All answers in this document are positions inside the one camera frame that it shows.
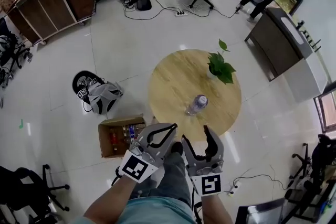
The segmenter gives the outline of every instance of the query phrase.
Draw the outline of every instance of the potted plant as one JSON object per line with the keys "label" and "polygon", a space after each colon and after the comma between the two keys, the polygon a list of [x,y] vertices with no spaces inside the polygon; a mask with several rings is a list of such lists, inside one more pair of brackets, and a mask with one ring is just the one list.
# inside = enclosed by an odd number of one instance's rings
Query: potted plant
{"label": "potted plant", "polygon": [[217,52],[216,54],[209,53],[209,69],[207,71],[207,76],[210,79],[214,79],[215,77],[219,78],[223,83],[233,83],[232,73],[236,70],[227,62],[224,61],[223,53],[225,51],[229,51],[227,49],[227,45],[225,42],[219,40],[219,46],[222,48],[223,52],[220,54]]}

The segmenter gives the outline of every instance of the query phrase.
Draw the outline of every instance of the jeans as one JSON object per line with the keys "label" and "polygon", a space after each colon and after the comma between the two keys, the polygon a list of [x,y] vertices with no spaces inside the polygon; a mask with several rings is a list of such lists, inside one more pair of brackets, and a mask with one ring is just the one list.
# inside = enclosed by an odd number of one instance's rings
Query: jeans
{"label": "jeans", "polygon": [[171,153],[163,163],[164,176],[157,188],[150,177],[137,184],[130,200],[140,197],[169,197],[185,202],[191,207],[190,192],[185,179],[184,161],[179,153]]}
{"label": "jeans", "polygon": [[[247,3],[249,3],[251,0],[241,0],[240,4],[242,4],[243,6],[245,6]],[[250,14],[250,16],[252,18],[255,18],[259,13],[261,13],[264,8],[266,8],[266,6],[268,4],[270,4],[273,0],[264,0],[263,2],[260,2],[257,4],[257,6],[255,7],[255,9],[253,10],[253,12]]]}

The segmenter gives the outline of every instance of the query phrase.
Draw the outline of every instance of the round wooden table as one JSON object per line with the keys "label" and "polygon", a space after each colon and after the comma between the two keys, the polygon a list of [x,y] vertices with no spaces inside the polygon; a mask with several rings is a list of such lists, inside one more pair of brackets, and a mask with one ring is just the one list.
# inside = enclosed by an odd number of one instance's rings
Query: round wooden table
{"label": "round wooden table", "polygon": [[[209,79],[208,62],[206,51],[180,50],[165,57],[152,73],[151,109],[159,122],[178,125],[178,139],[185,134],[191,142],[205,140],[203,125],[222,135],[238,117],[242,93],[236,75],[234,83],[227,85],[218,78]],[[208,98],[208,105],[195,116],[186,115],[186,108],[199,94]]]}

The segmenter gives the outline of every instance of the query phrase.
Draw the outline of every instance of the cardboard box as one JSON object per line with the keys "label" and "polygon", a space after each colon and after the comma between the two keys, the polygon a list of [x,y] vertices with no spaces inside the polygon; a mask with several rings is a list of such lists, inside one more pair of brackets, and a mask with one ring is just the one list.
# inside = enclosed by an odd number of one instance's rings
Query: cardboard box
{"label": "cardboard box", "polygon": [[[105,120],[98,125],[100,150],[103,158],[117,158],[124,156],[130,145],[124,141],[123,126],[131,124],[145,124],[143,115]],[[111,133],[115,133],[118,140],[117,145],[112,145]]]}

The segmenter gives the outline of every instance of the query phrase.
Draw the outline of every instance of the power strip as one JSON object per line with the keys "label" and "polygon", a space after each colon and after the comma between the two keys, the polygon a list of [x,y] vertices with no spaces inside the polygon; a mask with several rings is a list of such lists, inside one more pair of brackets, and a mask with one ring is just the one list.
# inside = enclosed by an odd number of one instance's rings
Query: power strip
{"label": "power strip", "polygon": [[232,189],[230,190],[230,192],[233,192],[233,193],[232,193],[232,194],[231,194],[231,193],[228,193],[228,196],[233,197],[234,194],[238,191],[239,187],[241,186],[241,183],[240,183],[239,181],[237,181],[237,182],[235,183],[235,185],[236,185],[236,187],[233,186]]}
{"label": "power strip", "polygon": [[183,16],[188,16],[188,13],[187,12],[185,12],[184,14],[183,13],[182,14],[175,13],[175,17],[183,17]]}

